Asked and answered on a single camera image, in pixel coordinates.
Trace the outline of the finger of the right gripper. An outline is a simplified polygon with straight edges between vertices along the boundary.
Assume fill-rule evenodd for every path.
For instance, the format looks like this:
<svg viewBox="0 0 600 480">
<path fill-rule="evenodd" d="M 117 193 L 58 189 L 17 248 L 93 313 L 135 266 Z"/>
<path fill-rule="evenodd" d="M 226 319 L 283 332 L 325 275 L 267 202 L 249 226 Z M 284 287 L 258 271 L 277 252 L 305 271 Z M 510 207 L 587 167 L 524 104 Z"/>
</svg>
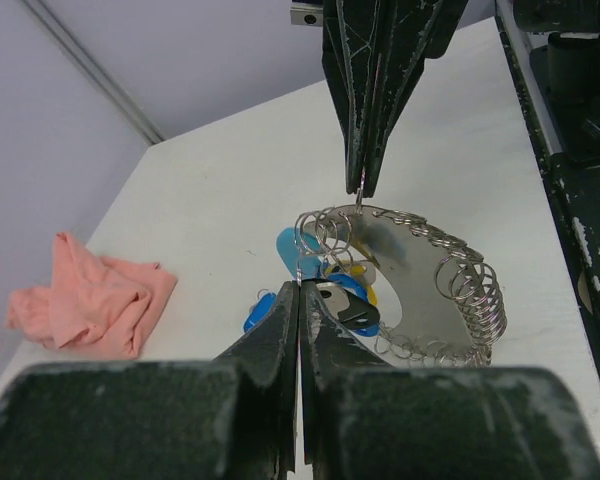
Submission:
<svg viewBox="0 0 600 480">
<path fill-rule="evenodd" d="M 380 3 L 363 155 L 365 196 L 375 194 L 389 136 L 423 74 L 425 62 L 444 55 L 466 6 L 459 0 Z"/>
<path fill-rule="evenodd" d="M 372 106 L 380 55 L 378 1 L 323 3 L 322 67 L 344 139 L 349 194 L 375 192 Z"/>
</svg>

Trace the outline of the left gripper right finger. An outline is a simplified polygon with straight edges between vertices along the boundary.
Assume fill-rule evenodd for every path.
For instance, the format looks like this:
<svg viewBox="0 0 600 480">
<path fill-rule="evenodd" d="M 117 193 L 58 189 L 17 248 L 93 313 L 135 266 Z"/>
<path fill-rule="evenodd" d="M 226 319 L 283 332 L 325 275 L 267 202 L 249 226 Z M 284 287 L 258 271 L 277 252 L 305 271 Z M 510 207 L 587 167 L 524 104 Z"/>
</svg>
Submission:
<svg viewBox="0 0 600 480">
<path fill-rule="evenodd" d="M 299 291 L 304 459 L 317 479 L 600 479 L 578 404 L 536 367 L 397 368 Z"/>
</svg>

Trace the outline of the keyring holder with blue handle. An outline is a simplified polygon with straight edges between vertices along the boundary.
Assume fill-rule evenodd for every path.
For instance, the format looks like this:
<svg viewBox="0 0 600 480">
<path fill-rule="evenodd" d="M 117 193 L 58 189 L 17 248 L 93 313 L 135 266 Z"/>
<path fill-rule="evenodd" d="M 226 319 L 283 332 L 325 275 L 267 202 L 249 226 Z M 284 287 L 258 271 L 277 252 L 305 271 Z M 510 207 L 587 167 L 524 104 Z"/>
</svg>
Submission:
<svg viewBox="0 0 600 480">
<path fill-rule="evenodd" d="M 333 282 L 354 294 L 355 281 L 332 274 L 331 266 L 353 251 L 374 263 L 376 282 L 383 278 L 399 304 L 379 310 L 378 333 L 369 336 L 379 355 L 412 365 L 483 367 L 506 330 L 495 270 L 464 240 L 419 215 L 370 205 L 305 212 L 278 235 L 276 250 L 293 278 Z"/>
</svg>

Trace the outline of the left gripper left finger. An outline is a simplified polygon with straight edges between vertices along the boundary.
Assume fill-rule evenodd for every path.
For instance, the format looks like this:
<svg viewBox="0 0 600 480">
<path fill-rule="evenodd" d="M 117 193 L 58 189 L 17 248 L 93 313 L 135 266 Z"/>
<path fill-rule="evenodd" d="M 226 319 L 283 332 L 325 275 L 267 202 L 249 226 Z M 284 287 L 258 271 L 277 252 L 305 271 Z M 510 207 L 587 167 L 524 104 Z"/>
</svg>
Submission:
<svg viewBox="0 0 600 480">
<path fill-rule="evenodd" d="M 210 361 L 54 362 L 0 397 L 0 479 L 283 479 L 300 289 Z"/>
</svg>

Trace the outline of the black tagged key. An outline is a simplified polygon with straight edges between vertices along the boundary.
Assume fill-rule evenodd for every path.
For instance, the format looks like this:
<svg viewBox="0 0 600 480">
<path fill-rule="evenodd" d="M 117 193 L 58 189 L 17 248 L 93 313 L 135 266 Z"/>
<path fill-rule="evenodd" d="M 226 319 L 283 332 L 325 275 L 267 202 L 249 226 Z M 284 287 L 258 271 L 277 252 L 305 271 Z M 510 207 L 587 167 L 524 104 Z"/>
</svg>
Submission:
<svg viewBox="0 0 600 480">
<path fill-rule="evenodd" d="M 380 313 L 374 305 L 333 282 L 316 286 L 328 312 L 343 327 L 367 337 L 378 333 Z"/>
</svg>

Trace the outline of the blue tagged key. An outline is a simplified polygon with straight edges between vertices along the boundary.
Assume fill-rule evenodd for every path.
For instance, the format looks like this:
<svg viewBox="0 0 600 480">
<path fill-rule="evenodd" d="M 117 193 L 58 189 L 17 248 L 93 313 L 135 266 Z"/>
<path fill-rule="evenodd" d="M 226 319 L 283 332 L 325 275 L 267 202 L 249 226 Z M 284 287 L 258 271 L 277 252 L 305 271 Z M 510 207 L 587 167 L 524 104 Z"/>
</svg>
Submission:
<svg viewBox="0 0 600 480">
<path fill-rule="evenodd" d="M 243 332 L 247 333 L 256 326 L 275 304 L 277 294 L 271 290 L 262 289 L 258 292 L 256 303 L 250 308 L 243 323 Z"/>
</svg>

